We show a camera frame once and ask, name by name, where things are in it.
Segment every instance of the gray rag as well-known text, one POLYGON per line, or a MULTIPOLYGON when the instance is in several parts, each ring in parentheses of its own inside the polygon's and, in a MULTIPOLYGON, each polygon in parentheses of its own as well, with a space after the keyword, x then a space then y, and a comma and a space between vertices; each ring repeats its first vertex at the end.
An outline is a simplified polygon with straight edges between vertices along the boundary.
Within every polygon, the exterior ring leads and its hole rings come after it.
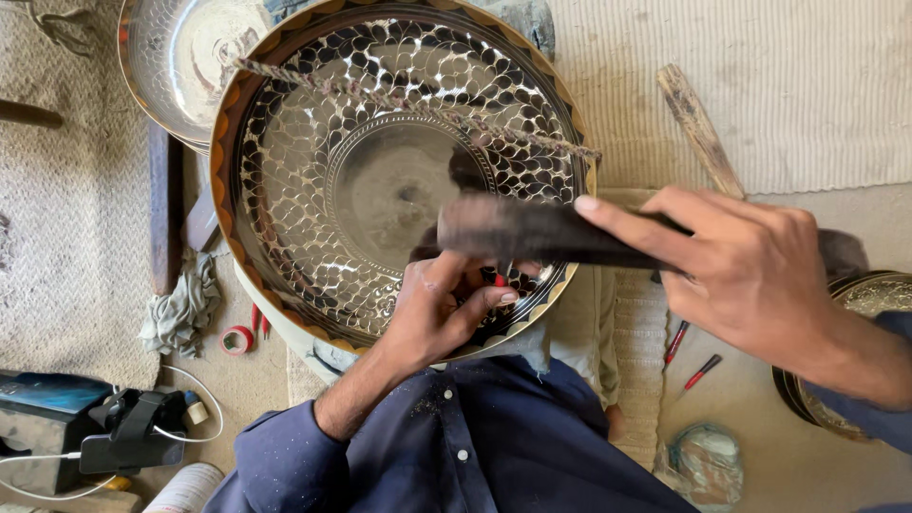
POLYGON ((185 259, 174 291, 149 300, 149 316, 138 337, 142 349, 162 354, 176 349, 182 358, 196 358, 198 328, 209 327, 212 312, 221 301, 222 294, 212 277, 212 256, 198 254, 196 265, 192 258, 185 259))

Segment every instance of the fingernail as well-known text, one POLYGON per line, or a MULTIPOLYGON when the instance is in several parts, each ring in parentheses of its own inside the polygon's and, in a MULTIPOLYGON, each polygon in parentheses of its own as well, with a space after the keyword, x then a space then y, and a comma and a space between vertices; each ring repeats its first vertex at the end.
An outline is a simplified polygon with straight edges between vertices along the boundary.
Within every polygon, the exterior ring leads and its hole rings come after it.
POLYGON ((507 292, 501 296, 501 302, 498 304, 498 306, 502 307, 504 305, 509 305, 510 303, 516 302, 517 299, 519 299, 519 294, 515 292, 507 292))
POLYGON ((598 200, 588 194, 583 194, 576 198, 574 206, 576 210, 596 210, 598 208, 598 200))

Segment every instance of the twisted rope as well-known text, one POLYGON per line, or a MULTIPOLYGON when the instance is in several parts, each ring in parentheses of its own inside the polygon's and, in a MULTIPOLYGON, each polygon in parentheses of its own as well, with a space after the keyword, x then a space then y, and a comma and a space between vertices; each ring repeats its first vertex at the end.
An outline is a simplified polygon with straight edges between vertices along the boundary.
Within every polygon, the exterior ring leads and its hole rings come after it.
POLYGON ((582 158, 592 158, 597 161, 601 160, 602 152, 579 146, 567 141, 545 137, 528 131, 515 130, 509 127, 487 123, 477 117, 464 116, 454 110, 434 109, 425 103, 413 103, 405 98, 392 93, 390 95, 377 92, 375 90, 364 89, 357 80, 353 79, 323 79, 313 73, 298 73, 279 66, 270 66, 250 60, 247 58, 238 58, 234 61, 234 66, 239 69, 245 69, 271 79, 278 79, 292 84, 298 84, 316 89, 325 95, 330 93, 347 95, 361 101, 370 101, 376 103, 385 109, 400 109, 405 112, 417 114, 422 118, 430 118, 444 123, 454 124, 462 127, 464 130, 477 130, 489 133, 493 137, 507 141, 525 141, 535 146, 541 146, 547 150, 558 153, 566 153, 582 158))

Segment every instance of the smartphone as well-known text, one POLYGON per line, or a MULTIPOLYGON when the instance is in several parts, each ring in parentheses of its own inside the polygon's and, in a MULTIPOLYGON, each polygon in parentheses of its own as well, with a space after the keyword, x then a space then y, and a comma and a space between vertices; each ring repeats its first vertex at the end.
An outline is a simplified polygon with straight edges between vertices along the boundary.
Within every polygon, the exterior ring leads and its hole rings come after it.
MULTIPOLYGON (((183 438, 184 433, 171 433, 183 438)), ((152 433, 141 440, 121 442, 116 446, 109 434, 87 436, 82 441, 79 472, 98 474, 147 466, 178 465, 183 459, 184 442, 164 434, 152 433)))

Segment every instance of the plastic bag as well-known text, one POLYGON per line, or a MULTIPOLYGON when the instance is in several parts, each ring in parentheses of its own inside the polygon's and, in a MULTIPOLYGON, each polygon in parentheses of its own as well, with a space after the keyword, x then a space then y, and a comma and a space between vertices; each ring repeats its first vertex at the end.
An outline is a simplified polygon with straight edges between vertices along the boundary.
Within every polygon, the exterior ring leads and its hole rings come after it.
POLYGON ((728 513, 744 488, 738 442, 710 423, 694 424, 662 445, 653 475, 704 513, 728 513))

